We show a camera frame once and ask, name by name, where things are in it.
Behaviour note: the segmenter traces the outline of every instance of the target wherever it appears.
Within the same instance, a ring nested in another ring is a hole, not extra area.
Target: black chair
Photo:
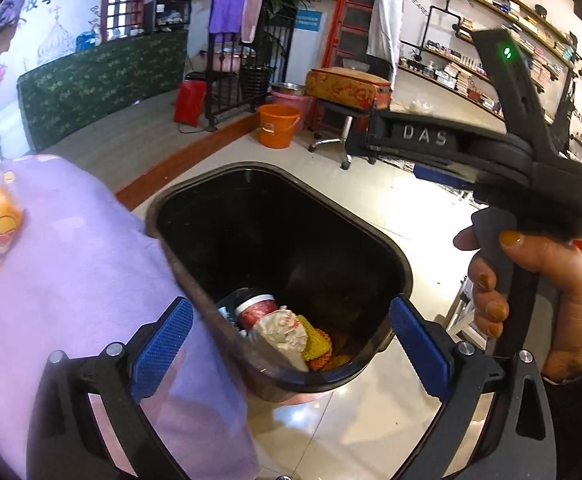
[[[369,66],[369,69],[366,70],[367,73],[371,75],[376,75],[386,80],[390,80],[391,76],[391,63],[389,63],[385,59],[380,59],[379,57],[369,56],[369,54],[363,54],[362,56],[354,56],[351,58],[354,61],[359,61]],[[340,137],[335,137],[333,139],[322,139],[321,133],[314,133],[313,136],[316,140],[311,146],[309,146],[309,151],[312,153],[316,150],[318,146],[322,146],[323,144],[332,144],[334,142],[339,142],[344,147],[345,143],[347,142],[347,137],[349,136],[349,131],[351,129],[351,124],[353,123],[353,119],[357,119],[360,117],[368,117],[369,112],[358,110],[357,108],[352,108],[349,106],[340,105],[337,103],[332,103],[331,101],[325,101],[324,99],[318,99],[318,104],[327,110],[334,111],[338,114],[344,116],[344,127],[342,128],[342,133]],[[370,164],[375,164],[375,158],[369,158]],[[346,152],[345,149],[345,160],[340,164],[340,168],[343,170],[348,170],[351,166],[351,156]]]

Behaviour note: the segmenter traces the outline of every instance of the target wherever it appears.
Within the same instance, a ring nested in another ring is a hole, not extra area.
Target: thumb
[[[501,232],[500,245],[514,263],[539,272],[571,301],[582,304],[582,252],[578,248],[517,231]]]

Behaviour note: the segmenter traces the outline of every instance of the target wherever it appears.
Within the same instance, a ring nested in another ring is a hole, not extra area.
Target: purple tablecloth
[[[181,291],[158,241],[94,177],[49,157],[1,163],[0,184],[5,171],[14,172],[10,189],[26,220],[0,270],[0,453],[25,478],[31,408],[49,353],[89,356],[127,341]],[[255,477],[244,386],[199,317],[142,407],[191,478]]]

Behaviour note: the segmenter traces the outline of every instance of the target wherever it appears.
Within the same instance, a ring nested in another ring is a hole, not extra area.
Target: fingernail
[[[517,231],[503,231],[500,233],[500,244],[504,247],[513,248],[524,243],[524,235]]]
[[[480,285],[484,290],[491,290],[488,274],[483,273],[478,277],[478,285]]]
[[[500,335],[500,327],[498,327],[497,324],[492,323],[488,326],[487,332],[491,337],[497,337]]]
[[[498,319],[504,321],[504,316],[506,316],[506,307],[500,303],[500,301],[491,301],[485,307],[487,314],[493,319]]]

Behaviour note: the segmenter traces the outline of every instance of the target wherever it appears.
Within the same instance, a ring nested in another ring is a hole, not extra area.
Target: pink bucket
[[[271,104],[274,105],[284,105],[292,106],[300,112],[300,120],[295,126],[295,132],[298,133],[302,131],[305,127],[305,122],[309,111],[311,111],[311,105],[313,104],[313,97],[308,95],[287,95],[280,94],[274,90],[271,91]]]

